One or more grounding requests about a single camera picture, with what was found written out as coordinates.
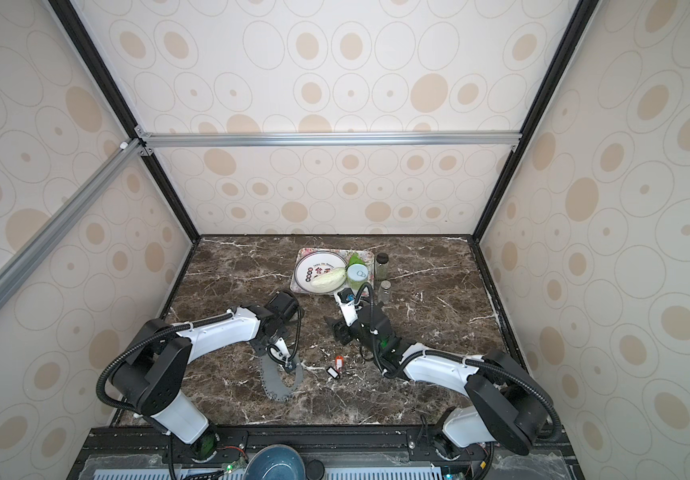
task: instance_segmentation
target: wallpaper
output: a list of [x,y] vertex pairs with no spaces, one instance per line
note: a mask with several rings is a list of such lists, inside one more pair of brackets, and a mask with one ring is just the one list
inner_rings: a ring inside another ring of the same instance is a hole
[[567,0],[76,0],[157,133],[520,130]]
[[158,316],[190,248],[145,172],[131,161],[0,311],[0,480],[65,478],[108,424],[98,375]]
[[690,2],[611,0],[482,243],[591,480],[690,480]]
[[202,234],[460,234],[510,146],[157,151]]
[[126,136],[41,3],[0,0],[0,268]]

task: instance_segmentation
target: bowl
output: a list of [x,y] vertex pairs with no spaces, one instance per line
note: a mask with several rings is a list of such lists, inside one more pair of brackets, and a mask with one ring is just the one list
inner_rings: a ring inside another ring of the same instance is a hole
[[252,457],[244,480],[305,480],[305,464],[292,447],[271,445]]

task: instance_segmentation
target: brown marble surface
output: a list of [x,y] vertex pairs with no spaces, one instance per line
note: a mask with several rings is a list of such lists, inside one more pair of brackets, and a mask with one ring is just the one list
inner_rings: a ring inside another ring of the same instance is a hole
[[[473,256],[465,238],[443,236],[214,236],[198,246],[167,316],[168,322],[198,320],[229,306],[268,301],[288,288],[303,246],[352,248],[390,255],[391,301],[384,309],[400,336],[450,352],[476,354],[503,349]],[[303,295],[300,360],[304,380],[288,402],[267,398],[260,362],[246,343],[191,363],[183,391],[213,422],[237,424],[401,424],[429,422],[448,406],[470,401],[426,383],[382,379],[358,353],[357,341],[335,342],[323,316],[339,316],[330,296]],[[338,380],[326,373],[345,357]],[[124,414],[121,425],[139,421]]]

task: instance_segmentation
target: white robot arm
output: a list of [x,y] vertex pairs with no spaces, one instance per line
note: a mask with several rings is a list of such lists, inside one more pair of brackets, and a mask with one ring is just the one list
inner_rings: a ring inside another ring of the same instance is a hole
[[552,399],[510,356],[498,350],[460,356],[403,339],[393,331],[382,304],[373,303],[373,294],[369,303],[361,301],[364,289],[372,293],[367,283],[358,293],[344,289],[334,295],[342,318],[325,318],[334,338],[343,345],[358,340],[386,378],[435,383],[473,402],[450,408],[432,428],[430,441],[440,455],[454,458],[473,443],[492,440],[527,455],[549,416],[553,430],[548,440],[560,436]]
[[[396,336],[381,304],[360,301],[350,289],[337,303],[343,318],[326,318],[340,343],[358,339],[372,351],[386,378],[430,382],[470,397],[473,405],[448,409],[428,440],[438,453],[455,458],[473,443],[497,441],[511,451],[528,454],[545,424],[553,420],[553,435],[561,424],[552,401],[511,357],[499,351],[485,356],[457,356]],[[241,306],[225,314],[169,325],[150,320],[129,348],[113,360],[97,383],[102,402],[131,410],[163,433],[177,436],[190,446],[193,458],[207,460],[216,450],[213,426],[180,390],[188,363],[236,342],[248,342],[258,356],[269,355],[288,372],[296,368],[296,339],[290,352],[284,336],[286,325],[303,310],[291,292],[276,292],[264,306]],[[104,390],[110,381],[126,402],[110,398]],[[506,385],[498,389],[494,384]]]
[[[240,306],[197,322],[169,325],[150,320],[128,350],[102,372],[98,397],[110,406],[144,417],[163,433],[177,436],[190,446],[196,460],[207,460],[214,454],[217,438],[209,420],[180,390],[187,364],[233,343],[248,342],[258,356],[268,355],[292,371],[296,368],[296,347],[290,352],[283,337],[294,315],[301,322],[300,304],[291,292],[279,291],[264,306]],[[108,397],[104,390],[108,380],[126,402]]]

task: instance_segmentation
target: plate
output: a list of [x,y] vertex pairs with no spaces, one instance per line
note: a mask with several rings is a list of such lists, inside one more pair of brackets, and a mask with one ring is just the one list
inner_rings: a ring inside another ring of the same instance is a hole
[[316,289],[310,284],[310,281],[319,275],[328,274],[335,268],[345,268],[345,265],[345,259],[337,254],[323,251],[314,252],[302,258],[294,268],[294,279],[297,285],[307,293],[331,293],[340,288],[345,280],[342,279],[342,283],[330,290]]

